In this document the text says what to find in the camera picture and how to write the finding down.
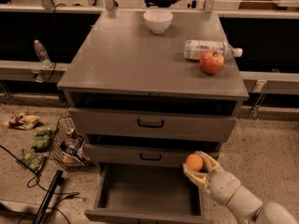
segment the green snack bag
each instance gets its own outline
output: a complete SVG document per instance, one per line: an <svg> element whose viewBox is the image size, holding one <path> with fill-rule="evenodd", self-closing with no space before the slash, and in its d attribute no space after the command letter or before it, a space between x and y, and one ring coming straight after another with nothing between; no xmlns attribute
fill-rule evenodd
<svg viewBox="0 0 299 224"><path fill-rule="evenodd" d="M48 147L51 139L55 135L56 126L49 125L45 127L35 128L35 141L32 144L32 149L35 151L42 151Z"/></svg>
<svg viewBox="0 0 299 224"><path fill-rule="evenodd" d="M28 167L30 167L33 171L37 173L38 170L41 169L45 160L45 155L43 154L34 154L25 149L21 150L20 161L25 163Z"/></svg>

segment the bottle cap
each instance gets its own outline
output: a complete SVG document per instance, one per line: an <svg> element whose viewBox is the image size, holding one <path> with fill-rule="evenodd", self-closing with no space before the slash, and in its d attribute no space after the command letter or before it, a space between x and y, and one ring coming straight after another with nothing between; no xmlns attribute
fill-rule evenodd
<svg viewBox="0 0 299 224"><path fill-rule="evenodd" d="M241 57L243 54L243 49L235 49L234 50L234 56L235 57Z"/></svg>

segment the wire basket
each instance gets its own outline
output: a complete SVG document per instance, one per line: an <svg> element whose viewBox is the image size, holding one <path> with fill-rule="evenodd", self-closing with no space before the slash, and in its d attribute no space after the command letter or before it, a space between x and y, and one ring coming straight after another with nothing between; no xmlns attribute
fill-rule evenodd
<svg viewBox="0 0 299 224"><path fill-rule="evenodd" d="M57 161L65 170L91 167L92 163L90 161L64 162L65 154L61 150L61 144L67 142L67 131L69 129L76 130L73 120L70 117L60 118L57 123L57 132L52 140L50 159Z"/></svg>

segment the black metal pole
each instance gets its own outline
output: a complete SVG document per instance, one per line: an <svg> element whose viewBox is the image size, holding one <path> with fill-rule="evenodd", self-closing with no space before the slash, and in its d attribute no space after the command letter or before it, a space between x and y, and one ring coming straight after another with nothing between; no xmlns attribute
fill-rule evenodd
<svg viewBox="0 0 299 224"><path fill-rule="evenodd" d="M47 194L44 197L43 203L38 208L33 224L39 224L43 220L46 210L49 206L50 200L54 194L54 191L56 190L58 183L61 181L62 174L62 170L56 171L56 175L50 184L49 190L47 191Z"/></svg>

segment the red apple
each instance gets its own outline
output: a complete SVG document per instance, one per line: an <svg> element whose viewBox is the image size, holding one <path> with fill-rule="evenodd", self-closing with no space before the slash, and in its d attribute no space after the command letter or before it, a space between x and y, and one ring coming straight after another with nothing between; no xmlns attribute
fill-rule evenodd
<svg viewBox="0 0 299 224"><path fill-rule="evenodd" d="M204 72L208 74L216 74L223 68L223 55L217 50L206 50L200 56L199 65Z"/></svg>

